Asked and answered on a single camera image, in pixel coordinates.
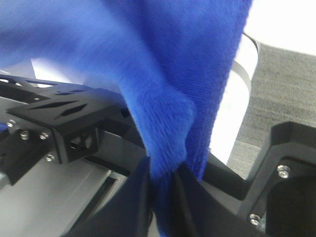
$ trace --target gray carpet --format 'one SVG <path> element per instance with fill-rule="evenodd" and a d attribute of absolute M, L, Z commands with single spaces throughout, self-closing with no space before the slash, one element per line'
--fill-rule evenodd
<path fill-rule="evenodd" d="M 316 57 L 261 45 L 249 106 L 228 166 L 247 177 L 270 128 L 284 121 L 316 127 Z"/>

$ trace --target bolt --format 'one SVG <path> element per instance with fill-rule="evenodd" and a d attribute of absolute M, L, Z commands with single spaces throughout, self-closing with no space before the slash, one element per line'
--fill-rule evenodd
<path fill-rule="evenodd" d="M 286 165 L 279 165 L 277 167 L 277 171 L 278 171 L 278 175 L 282 179 L 287 179 L 290 176 L 291 169 L 288 166 L 286 166 Z"/>
<path fill-rule="evenodd" d="M 249 218 L 250 218 L 250 223 L 254 226 L 257 226 L 259 224 L 259 222 L 261 221 L 260 216 L 258 216 L 256 214 L 250 214 Z"/>
<path fill-rule="evenodd" d="M 40 139 L 46 140 L 49 137 L 49 135 L 46 132 L 42 132 L 39 136 Z"/>
<path fill-rule="evenodd" d="M 22 131 L 20 133 L 20 135 L 21 135 L 21 139 L 24 140 L 24 141 L 27 141 L 30 138 L 30 133 L 29 133 L 29 131 L 26 131 L 26 130 Z"/>
<path fill-rule="evenodd" d="M 9 122 L 6 123 L 6 125 L 8 125 L 8 127 L 14 127 L 14 125 L 16 124 L 16 121 L 14 120 L 9 120 Z"/>
<path fill-rule="evenodd" d="M 48 155 L 48 156 L 46 156 L 46 160 L 47 160 L 48 162 L 52 162 L 53 160 L 55 160 L 55 156 L 53 156 L 53 155 Z"/>

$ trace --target silver screw head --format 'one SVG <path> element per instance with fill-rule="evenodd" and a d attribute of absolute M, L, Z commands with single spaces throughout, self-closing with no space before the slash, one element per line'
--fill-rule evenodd
<path fill-rule="evenodd" d="M 46 140 L 47 138 L 49 138 L 49 135 L 46 132 L 42 132 L 39 135 L 39 138 L 42 139 L 42 140 Z"/>
<path fill-rule="evenodd" d="M 53 155 L 48 155 L 48 156 L 46 156 L 46 160 L 47 160 L 48 162 L 52 162 L 53 160 L 55 160 L 55 156 L 53 156 Z"/>
<path fill-rule="evenodd" d="M 10 119 L 9 122 L 6 123 L 6 125 L 8 125 L 8 127 L 14 127 L 16 124 L 16 121 Z"/>
<path fill-rule="evenodd" d="M 257 226 L 259 224 L 259 222 L 261 221 L 260 216 L 258 216 L 256 214 L 250 214 L 249 218 L 250 218 L 250 223 L 254 226 Z"/>
<path fill-rule="evenodd" d="M 286 165 L 279 165 L 277 168 L 278 171 L 278 175 L 282 178 L 282 179 L 287 179 L 290 176 L 290 167 L 286 166 Z"/>
<path fill-rule="evenodd" d="M 29 138 L 30 138 L 30 132 L 29 131 L 22 131 L 21 133 L 20 133 L 20 135 L 21 135 L 21 139 L 22 140 L 24 140 L 24 141 L 27 141 L 27 140 L 29 140 Z"/>

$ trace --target screw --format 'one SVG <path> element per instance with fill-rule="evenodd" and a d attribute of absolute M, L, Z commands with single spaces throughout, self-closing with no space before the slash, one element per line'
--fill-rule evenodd
<path fill-rule="evenodd" d="M 26 130 L 22 131 L 20 133 L 20 135 L 21 135 L 21 139 L 24 140 L 24 141 L 27 141 L 30 138 L 30 133 L 28 131 L 26 131 Z"/>
<path fill-rule="evenodd" d="M 16 121 L 14 120 L 9 120 L 9 122 L 6 123 L 6 125 L 8 125 L 8 127 L 14 127 L 14 125 L 16 124 Z"/>
<path fill-rule="evenodd" d="M 47 160 L 48 162 L 52 162 L 53 160 L 55 160 L 55 156 L 53 156 L 53 155 L 48 155 L 48 156 L 46 156 L 46 160 Z"/>
<path fill-rule="evenodd" d="M 250 214 L 249 218 L 250 218 L 250 223 L 254 226 L 257 226 L 259 224 L 259 222 L 261 221 L 260 216 L 258 216 L 256 214 Z"/>
<path fill-rule="evenodd" d="M 288 166 L 286 166 L 286 165 L 279 165 L 277 167 L 277 171 L 278 171 L 278 175 L 282 179 L 287 179 L 290 176 L 291 169 Z"/>
<path fill-rule="evenodd" d="M 49 135 L 46 132 L 42 132 L 39 136 L 40 139 L 46 140 L 49 137 Z"/>

